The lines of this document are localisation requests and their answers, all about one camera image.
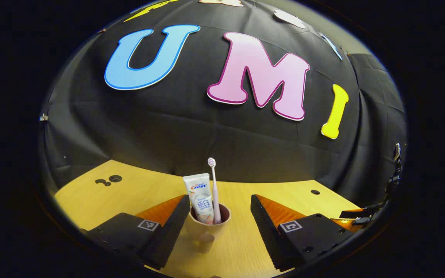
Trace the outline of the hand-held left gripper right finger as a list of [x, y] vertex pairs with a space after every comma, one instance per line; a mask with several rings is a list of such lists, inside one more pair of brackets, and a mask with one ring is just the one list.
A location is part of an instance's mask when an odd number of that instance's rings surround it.
[[332, 252], [353, 236], [322, 214], [291, 216], [291, 209], [253, 194], [250, 209], [265, 248], [279, 271], [300, 267]]

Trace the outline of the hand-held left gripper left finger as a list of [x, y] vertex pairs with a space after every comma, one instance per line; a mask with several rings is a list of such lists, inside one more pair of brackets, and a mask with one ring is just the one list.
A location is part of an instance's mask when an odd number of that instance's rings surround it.
[[189, 197], [184, 194], [136, 216], [118, 213], [82, 232], [118, 257], [159, 270], [166, 266], [189, 212]]

